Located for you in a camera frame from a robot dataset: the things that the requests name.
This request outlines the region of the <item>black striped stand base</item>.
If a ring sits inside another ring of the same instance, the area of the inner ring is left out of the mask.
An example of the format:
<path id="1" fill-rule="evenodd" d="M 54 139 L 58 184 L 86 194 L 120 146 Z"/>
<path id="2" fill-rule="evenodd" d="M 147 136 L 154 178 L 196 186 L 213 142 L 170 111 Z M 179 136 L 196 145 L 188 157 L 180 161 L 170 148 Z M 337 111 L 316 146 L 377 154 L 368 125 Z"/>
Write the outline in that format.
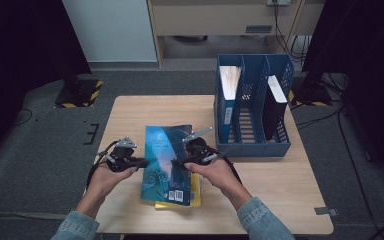
<path id="1" fill-rule="evenodd" d="M 290 93 L 289 100 L 293 106 L 327 106 L 332 104 L 332 98 L 323 86 L 307 89 L 303 85 L 295 84 Z"/>
<path id="2" fill-rule="evenodd" d="M 103 82 L 97 79 L 65 82 L 54 104 L 56 108 L 90 107 L 99 95 Z"/>

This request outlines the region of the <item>white panel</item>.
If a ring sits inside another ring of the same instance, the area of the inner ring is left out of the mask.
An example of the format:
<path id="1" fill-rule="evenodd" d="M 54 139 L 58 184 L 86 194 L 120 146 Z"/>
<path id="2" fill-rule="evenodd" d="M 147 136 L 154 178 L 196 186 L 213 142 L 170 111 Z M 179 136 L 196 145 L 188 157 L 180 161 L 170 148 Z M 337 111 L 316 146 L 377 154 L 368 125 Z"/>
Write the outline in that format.
<path id="1" fill-rule="evenodd" d="M 147 0 L 62 0 L 88 62 L 156 62 Z"/>

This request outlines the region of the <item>person's left hand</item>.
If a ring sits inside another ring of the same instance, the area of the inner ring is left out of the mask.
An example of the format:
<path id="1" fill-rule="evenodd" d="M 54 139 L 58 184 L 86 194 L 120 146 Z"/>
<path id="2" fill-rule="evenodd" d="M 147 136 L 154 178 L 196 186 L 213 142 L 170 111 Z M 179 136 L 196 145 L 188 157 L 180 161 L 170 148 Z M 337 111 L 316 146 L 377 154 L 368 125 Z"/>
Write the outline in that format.
<path id="1" fill-rule="evenodd" d="M 122 172 L 113 172 L 106 164 L 100 164 L 75 210 L 95 219 L 105 198 L 121 181 L 129 178 L 136 171 L 136 167 L 131 167 Z"/>

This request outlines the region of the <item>black book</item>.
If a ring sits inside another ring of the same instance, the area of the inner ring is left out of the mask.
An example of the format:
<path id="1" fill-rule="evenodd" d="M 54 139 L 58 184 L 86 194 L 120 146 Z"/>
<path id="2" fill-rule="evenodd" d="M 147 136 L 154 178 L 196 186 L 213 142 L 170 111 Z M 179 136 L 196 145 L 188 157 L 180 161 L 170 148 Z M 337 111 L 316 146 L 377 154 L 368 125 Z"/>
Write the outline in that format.
<path id="1" fill-rule="evenodd" d="M 284 116 L 288 101 L 275 75 L 268 77 L 262 123 L 267 140 L 271 140 L 277 130 L 278 123 Z"/>

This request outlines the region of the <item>person's right hand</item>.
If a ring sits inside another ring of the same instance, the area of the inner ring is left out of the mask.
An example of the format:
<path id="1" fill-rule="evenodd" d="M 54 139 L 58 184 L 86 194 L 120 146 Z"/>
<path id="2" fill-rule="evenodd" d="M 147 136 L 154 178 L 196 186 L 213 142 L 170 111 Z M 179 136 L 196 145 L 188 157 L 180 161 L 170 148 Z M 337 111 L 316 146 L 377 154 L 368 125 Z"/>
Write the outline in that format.
<path id="1" fill-rule="evenodd" d="M 222 159 L 213 160 L 206 166 L 193 163 L 191 169 L 188 170 L 208 179 L 213 186 L 222 192 L 236 210 L 252 198 L 248 190 L 235 177 L 229 165 Z"/>

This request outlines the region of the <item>black curtain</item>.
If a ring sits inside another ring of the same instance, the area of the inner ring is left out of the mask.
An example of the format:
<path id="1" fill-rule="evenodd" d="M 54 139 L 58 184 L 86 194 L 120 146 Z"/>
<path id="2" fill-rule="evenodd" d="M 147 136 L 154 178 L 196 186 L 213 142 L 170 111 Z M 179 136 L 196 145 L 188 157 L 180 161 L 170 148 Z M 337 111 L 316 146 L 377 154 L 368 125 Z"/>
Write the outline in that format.
<path id="1" fill-rule="evenodd" d="M 0 0 L 0 142 L 30 90 L 62 79 L 80 95 L 89 71 L 62 0 Z"/>
<path id="2" fill-rule="evenodd" d="M 345 108 L 369 159 L 384 164 L 384 0 L 326 0 L 303 70 L 307 92 L 325 73 L 348 77 Z"/>

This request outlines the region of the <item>yellow book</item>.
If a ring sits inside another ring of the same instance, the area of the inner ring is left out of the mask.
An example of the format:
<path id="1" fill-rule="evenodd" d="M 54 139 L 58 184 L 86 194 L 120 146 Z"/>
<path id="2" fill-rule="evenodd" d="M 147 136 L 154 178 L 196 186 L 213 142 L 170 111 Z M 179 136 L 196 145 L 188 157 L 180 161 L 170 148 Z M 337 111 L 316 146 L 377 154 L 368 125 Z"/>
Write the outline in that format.
<path id="1" fill-rule="evenodd" d="M 202 204 L 200 193 L 200 178 L 197 173 L 191 174 L 190 203 L 189 207 L 200 207 Z M 156 210 L 167 210 L 182 208 L 181 204 L 156 201 L 154 204 Z"/>

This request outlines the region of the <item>beige cabinet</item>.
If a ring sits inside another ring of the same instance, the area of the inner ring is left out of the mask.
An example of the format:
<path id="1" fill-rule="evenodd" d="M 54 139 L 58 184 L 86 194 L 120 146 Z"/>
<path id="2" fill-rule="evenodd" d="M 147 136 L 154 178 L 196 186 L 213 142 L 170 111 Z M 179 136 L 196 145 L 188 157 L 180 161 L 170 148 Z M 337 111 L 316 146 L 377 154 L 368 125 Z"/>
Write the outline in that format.
<path id="1" fill-rule="evenodd" d="M 269 51 L 290 49 L 296 36 L 314 33 L 326 0 L 292 0 L 267 6 L 267 0 L 147 0 L 159 65 L 165 41 L 174 36 L 263 36 Z M 269 34 L 247 34 L 247 25 L 272 25 Z"/>

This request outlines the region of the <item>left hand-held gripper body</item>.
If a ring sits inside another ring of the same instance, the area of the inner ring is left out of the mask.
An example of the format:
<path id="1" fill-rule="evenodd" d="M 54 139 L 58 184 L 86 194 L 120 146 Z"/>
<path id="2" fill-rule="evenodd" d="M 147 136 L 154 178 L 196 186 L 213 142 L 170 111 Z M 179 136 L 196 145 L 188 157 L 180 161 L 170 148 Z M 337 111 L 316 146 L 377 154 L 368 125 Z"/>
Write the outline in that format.
<path id="1" fill-rule="evenodd" d="M 111 171 L 122 172 L 134 166 L 132 154 L 136 147 L 137 145 L 126 136 L 110 143 L 98 156 L 106 158 L 106 163 Z"/>

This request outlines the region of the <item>dark blue illustrated book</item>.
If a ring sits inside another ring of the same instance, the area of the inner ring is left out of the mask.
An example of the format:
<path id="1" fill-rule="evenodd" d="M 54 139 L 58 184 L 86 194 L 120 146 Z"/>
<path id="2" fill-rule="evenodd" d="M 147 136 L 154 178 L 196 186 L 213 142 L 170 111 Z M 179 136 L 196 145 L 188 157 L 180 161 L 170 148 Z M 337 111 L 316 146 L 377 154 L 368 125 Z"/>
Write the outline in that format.
<path id="1" fill-rule="evenodd" d="M 190 205 L 191 173 L 180 160 L 188 157 L 183 140 L 191 132 L 191 125 L 146 127 L 142 199 Z"/>

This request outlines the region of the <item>light blue book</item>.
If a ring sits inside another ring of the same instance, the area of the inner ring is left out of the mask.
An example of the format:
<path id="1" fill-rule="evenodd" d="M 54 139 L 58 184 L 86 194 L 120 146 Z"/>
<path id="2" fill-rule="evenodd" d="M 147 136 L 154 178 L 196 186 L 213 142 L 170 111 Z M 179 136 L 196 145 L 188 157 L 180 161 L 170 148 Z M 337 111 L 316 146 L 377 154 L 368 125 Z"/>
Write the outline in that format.
<path id="1" fill-rule="evenodd" d="M 227 143 L 233 122 L 236 92 L 240 80 L 239 66 L 220 66 L 221 93 L 219 94 L 219 137 Z"/>

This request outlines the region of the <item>blue plastic file rack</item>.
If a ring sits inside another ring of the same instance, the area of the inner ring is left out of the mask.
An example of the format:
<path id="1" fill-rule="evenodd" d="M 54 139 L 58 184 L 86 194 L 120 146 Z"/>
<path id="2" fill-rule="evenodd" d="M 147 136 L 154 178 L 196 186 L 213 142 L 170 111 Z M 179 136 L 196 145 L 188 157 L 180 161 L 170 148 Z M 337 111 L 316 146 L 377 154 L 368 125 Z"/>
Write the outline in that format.
<path id="1" fill-rule="evenodd" d="M 236 92 L 233 122 L 227 143 L 219 137 L 220 66 L 239 66 L 240 80 Z M 283 157 L 289 140 L 284 116 L 271 140 L 267 140 L 262 123 L 268 77 L 275 75 L 288 95 L 294 77 L 294 65 L 287 54 L 221 54 L 217 59 L 214 97 L 215 142 L 228 157 Z"/>

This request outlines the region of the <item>grey cabinet label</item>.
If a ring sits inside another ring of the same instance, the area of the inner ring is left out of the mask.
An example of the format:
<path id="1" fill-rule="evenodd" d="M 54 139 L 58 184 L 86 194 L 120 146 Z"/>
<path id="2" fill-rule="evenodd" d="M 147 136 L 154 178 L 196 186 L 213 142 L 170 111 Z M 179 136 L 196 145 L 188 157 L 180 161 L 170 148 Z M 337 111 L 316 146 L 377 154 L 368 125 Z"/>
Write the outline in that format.
<path id="1" fill-rule="evenodd" d="M 247 25 L 245 32 L 247 34 L 269 34 L 272 29 L 272 25 Z"/>

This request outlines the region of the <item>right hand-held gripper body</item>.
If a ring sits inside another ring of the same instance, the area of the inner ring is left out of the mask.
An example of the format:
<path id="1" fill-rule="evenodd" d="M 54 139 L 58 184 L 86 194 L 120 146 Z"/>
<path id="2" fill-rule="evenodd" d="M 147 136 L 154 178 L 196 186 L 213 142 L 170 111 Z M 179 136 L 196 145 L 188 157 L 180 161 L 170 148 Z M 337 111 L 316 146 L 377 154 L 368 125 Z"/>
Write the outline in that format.
<path id="1" fill-rule="evenodd" d="M 216 151 L 202 138 L 203 135 L 212 130 L 212 127 L 198 130 L 190 133 L 182 140 L 187 151 L 187 158 L 182 163 L 210 164 L 212 160 L 218 157 Z"/>

